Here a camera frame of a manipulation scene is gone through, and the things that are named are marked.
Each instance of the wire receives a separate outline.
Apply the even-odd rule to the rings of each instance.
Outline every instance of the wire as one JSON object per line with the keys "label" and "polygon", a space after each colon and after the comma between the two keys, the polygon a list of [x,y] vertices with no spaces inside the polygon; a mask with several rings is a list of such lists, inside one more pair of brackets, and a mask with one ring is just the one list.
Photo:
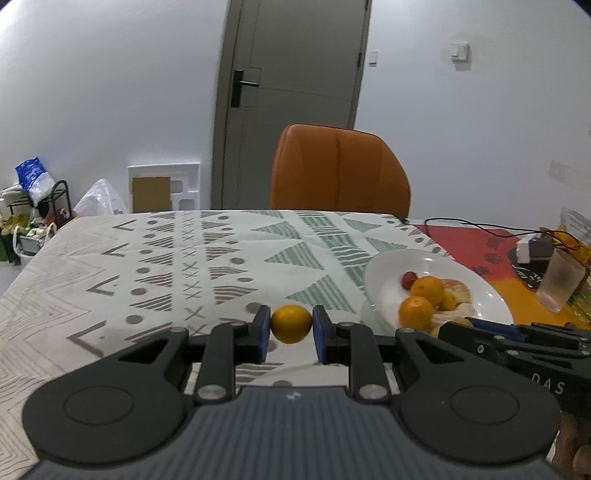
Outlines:
{"label": "wire", "polygon": [[[427,236],[429,238],[431,238],[431,235],[429,234],[429,225],[428,222],[432,222],[434,220],[447,220],[447,221],[451,221],[451,222],[461,222],[464,225],[472,225],[475,226],[477,228],[479,228],[480,230],[484,230],[486,233],[493,235],[493,236],[497,236],[500,238],[512,238],[512,237],[516,237],[516,236],[521,236],[521,235],[527,235],[529,233],[543,233],[548,235],[549,237],[553,238],[554,240],[556,240],[558,243],[560,243],[563,247],[565,247],[568,250],[578,250],[580,248],[580,245],[576,246],[576,247],[571,247],[570,245],[566,245],[560,238],[556,238],[554,235],[550,235],[551,233],[564,233],[572,238],[574,238],[577,242],[577,244],[579,243],[579,240],[574,236],[571,235],[568,232],[563,232],[562,230],[531,230],[528,228],[511,228],[508,226],[502,226],[502,225],[495,225],[494,223],[473,223],[469,220],[464,220],[462,218],[447,218],[447,217],[433,217],[433,218],[427,218],[423,224],[425,225],[425,233],[427,234]],[[491,227],[495,227],[495,228],[502,228],[504,230],[514,230],[514,231],[518,231],[518,232],[523,232],[523,233],[510,233],[509,235],[500,235],[499,233],[495,233],[495,232],[491,232],[490,230],[487,230],[486,228],[483,228],[483,226],[491,226]]]}

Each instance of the door handle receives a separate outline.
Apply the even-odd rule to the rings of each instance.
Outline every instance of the door handle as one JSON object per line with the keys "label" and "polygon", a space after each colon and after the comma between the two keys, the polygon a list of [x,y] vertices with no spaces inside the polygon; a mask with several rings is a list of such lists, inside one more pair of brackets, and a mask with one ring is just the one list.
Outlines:
{"label": "door handle", "polygon": [[230,99],[230,108],[240,108],[240,99],[242,97],[242,87],[259,87],[259,83],[246,82],[242,80],[244,77],[244,70],[234,70],[234,78],[232,80],[232,96]]}
{"label": "door handle", "polygon": [[260,83],[245,82],[244,80],[240,80],[238,83],[242,86],[245,86],[245,87],[260,87],[261,86]]}

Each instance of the red placemat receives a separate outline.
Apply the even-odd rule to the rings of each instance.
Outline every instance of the red placemat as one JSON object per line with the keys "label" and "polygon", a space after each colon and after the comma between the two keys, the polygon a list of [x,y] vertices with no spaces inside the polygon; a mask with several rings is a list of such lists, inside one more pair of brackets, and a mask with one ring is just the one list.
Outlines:
{"label": "red placemat", "polygon": [[[417,225],[417,228],[425,232],[424,225]],[[509,235],[505,230],[491,231]],[[517,243],[516,237],[499,238],[478,228],[431,225],[429,234],[432,240],[445,248],[457,262],[478,273],[485,280],[515,277],[507,252]]]}

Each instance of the patterned tablecloth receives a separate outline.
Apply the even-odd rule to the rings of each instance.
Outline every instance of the patterned tablecloth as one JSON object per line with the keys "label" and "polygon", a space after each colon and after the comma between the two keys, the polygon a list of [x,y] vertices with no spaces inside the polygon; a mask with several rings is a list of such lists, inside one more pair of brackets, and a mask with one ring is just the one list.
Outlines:
{"label": "patterned tablecloth", "polygon": [[[365,265],[400,248],[446,255],[412,225],[371,213],[230,210],[80,218],[63,228],[0,300],[0,478],[35,461],[21,427],[43,382],[172,326],[191,335],[251,321],[260,304],[323,304],[335,322],[384,326],[363,292]],[[238,385],[346,384],[318,365],[312,335],[273,337],[265,365]]]}

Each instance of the fruit plate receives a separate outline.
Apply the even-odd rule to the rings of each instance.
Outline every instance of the fruit plate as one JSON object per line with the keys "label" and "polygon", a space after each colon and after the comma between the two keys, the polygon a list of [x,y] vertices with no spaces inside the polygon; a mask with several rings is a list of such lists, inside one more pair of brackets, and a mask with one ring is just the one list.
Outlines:
{"label": "fruit plate", "polygon": [[505,300],[486,280],[469,268],[449,257],[441,257],[414,249],[390,250],[373,257],[365,268],[365,291],[369,302],[394,328],[398,321],[398,308],[409,293],[400,281],[408,271],[419,277],[433,275],[438,278],[454,278],[470,289],[477,317],[483,320],[513,324],[513,317]]}

